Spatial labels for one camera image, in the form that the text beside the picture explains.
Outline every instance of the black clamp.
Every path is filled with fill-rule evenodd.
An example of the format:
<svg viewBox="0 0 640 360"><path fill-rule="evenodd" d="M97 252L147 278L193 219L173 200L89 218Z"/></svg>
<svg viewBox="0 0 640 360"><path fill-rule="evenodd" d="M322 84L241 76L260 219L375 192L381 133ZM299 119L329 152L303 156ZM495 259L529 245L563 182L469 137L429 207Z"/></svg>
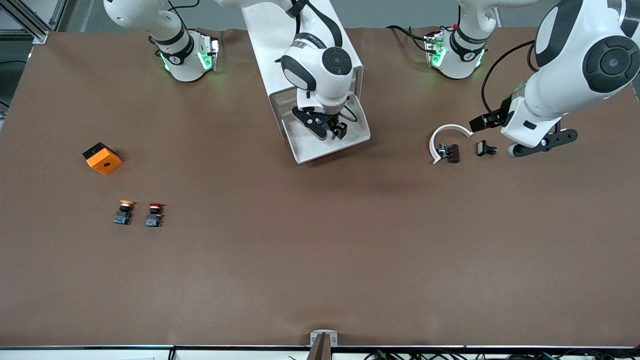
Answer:
<svg viewBox="0 0 640 360"><path fill-rule="evenodd" d="M478 156L484 156L486 154L496 155L498 153L498 148L495 146L489 146L486 144L486 140L483 140L478 143L478 148L476 154Z"/></svg>
<svg viewBox="0 0 640 360"><path fill-rule="evenodd" d="M347 135L347 124L338 121L339 114L327 115L316 113L310 109L293 108L291 110L296 119L300 120L304 126L311 130L320 140L325 140L328 131L332 134L331 139L342 140Z"/></svg>
<svg viewBox="0 0 640 360"><path fill-rule="evenodd" d="M454 143L451 146L447 146L447 143L441 143L440 148L437 149L440 157L446 159L449 163L457 164L460 162L460 149L458 144Z"/></svg>

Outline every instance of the black connector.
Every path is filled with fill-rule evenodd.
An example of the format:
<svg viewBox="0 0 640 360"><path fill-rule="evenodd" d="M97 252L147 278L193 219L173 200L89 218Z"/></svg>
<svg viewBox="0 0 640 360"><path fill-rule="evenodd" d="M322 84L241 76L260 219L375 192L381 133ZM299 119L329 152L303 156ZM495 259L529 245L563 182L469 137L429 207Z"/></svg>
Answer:
<svg viewBox="0 0 640 360"><path fill-rule="evenodd" d="M484 156L485 154L496 155L498 153L498 148L495 146L489 146L486 144L486 140L483 140L478 143L477 155Z"/></svg>

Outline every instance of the green led light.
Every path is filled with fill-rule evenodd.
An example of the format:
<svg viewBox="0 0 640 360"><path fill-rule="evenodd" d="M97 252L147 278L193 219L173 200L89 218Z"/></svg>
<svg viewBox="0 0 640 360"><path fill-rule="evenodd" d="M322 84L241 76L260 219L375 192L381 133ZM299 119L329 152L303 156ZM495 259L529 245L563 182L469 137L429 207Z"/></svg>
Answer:
<svg viewBox="0 0 640 360"><path fill-rule="evenodd" d="M482 55L484 55L484 49L480 52L480 55L478 55L478 61L476 63L476 67L480 66L480 62L482 61Z"/></svg>
<svg viewBox="0 0 640 360"><path fill-rule="evenodd" d="M200 59L200 62L202 63L202 67L205 70L211 69L211 57L209 55L198 53L198 58Z"/></svg>
<svg viewBox="0 0 640 360"><path fill-rule="evenodd" d="M446 53L447 53L447 48L442 46L440 50L437 53L435 53L435 55L433 55L433 66L439 67L440 64L442 64L442 58L444 58L444 55Z"/></svg>
<svg viewBox="0 0 640 360"><path fill-rule="evenodd" d="M166 59L164 58L164 55L160 54L160 59L162 59L162 62L164 63L164 68L165 68L167 71L171 71L171 70L169 70L169 65L167 65L167 63L166 63Z"/></svg>

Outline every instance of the white curved plastic part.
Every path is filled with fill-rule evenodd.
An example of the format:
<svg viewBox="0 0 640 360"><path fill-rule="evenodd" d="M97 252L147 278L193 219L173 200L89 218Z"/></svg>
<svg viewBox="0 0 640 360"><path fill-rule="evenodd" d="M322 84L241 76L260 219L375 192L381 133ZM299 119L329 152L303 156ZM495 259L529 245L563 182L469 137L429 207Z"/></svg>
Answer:
<svg viewBox="0 0 640 360"><path fill-rule="evenodd" d="M437 128L436 131L433 132L433 135L431 135L431 139L429 140L429 151L431 152L431 156L433 157L434 165L436 165L436 163L440 161L440 159L442 159L442 157L436 150L436 145L434 144L434 141L436 140L436 135L443 130L456 130L456 131L459 131L460 133L463 133L467 137L470 137L471 135L473 135L473 133L467 130L464 126L460 126L457 124L448 124L448 125L443 125Z"/></svg>

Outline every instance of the wire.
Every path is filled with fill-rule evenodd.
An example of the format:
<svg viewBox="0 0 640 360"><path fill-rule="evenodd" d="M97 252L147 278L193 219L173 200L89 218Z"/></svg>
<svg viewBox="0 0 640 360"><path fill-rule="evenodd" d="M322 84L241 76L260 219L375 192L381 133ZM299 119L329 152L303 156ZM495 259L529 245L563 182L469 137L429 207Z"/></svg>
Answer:
<svg viewBox="0 0 640 360"><path fill-rule="evenodd" d="M173 4L171 4L171 0L169 0L169 5L171 5L171 8L169 9L169 11L173 10L173 12L175 12L175 14L178 15L178 19L180 19L182 26L186 28L187 26L184 24L184 21L182 21L182 17L180 16L180 13L178 12L178 10L176 10L178 8L176 8Z"/></svg>
<svg viewBox="0 0 640 360"><path fill-rule="evenodd" d="M486 86L486 82L487 80L489 80L489 76L491 76L491 73L493 72L493 70L495 69L496 65L498 65L498 63L500 63L500 61L502 61L504 58L506 58L507 56L509 56L509 54L513 53L516 50L519 50L525 46L531 45L535 42L535 40L530 40L527 42L524 42L516 47L511 48L511 50L507 51L506 53L502 54L498 60L495 60L495 63L493 63L493 65L491 65L491 67L489 68L489 71L486 73L486 76L484 77L484 81L482 82L482 87L480 88L480 96L482 97L482 104L484 105L484 108L487 110L487 112L493 117L495 118L495 120L498 122L498 124L500 124L501 126L504 126L504 121L498 119L495 116L495 112L493 110L491 110L489 108L489 104L487 104L486 102L486 97L484 96L484 87Z"/></svg>
<svg viewBox="0 0 640 360"><path fill-rule="evenodd" d="M539 69L536 69L536 67L533 66L533 64L531 63L531 53L533 53L533 48L535 46L536 46L536 44L531 44L531 47L529 48L529 52L527 53L527 65L529 66L531 71L538 72Z"/></svg>
<svg viewBox="0 0 640 360"><path fill-rule="evenodd" d="M188 8L194 8L196 6L200 5L200 0L196 0L196 3L193 5L180 5L180 6L174 6L171 5L171 8L169 9L169 11L173 10L175 11L175 9L188 9Z"/></svg>
<svg viewBox="0 0 640 360"><path fill-rule="evenodd" d="M26 64L27 62L24 61L24 60L0 61L0 64L9 64L9 63L23 63L23 64Z"/></svg>
<svg viewBox="0 0 640 360"><path fill-rule="evenodd" d="M424 40L424 38L421 38L421 37L419 37L419 36L417 36L417 35L414 35L414 34L410 33L409 31L405 30L404 28L401 28L401 27L400 27L400 26L398 26L398 25L389 25L389 26L387 26L385 29L396 29L396 30L400 30L400 31L402 31L402 33L403 33L403 34L405 34L405 35L406 35L406 36L408 36L408 37L412 37L412 38L414 38L414 39L416 39L416 40Z"/></svg>
<svg viewBox="0 0 640 360"><path fill-rule="evenodd" d="M348 112L350 112L353 115L353 119L347 116L344 116L342 113L340 113L341 117L344 117L345 119L352 121L352 122L358 122L358 117L356 116L356 114L353 113L353 111L351 111L351 109L349 109L349 106L344 106L345 109L347 109Z"/></svg>

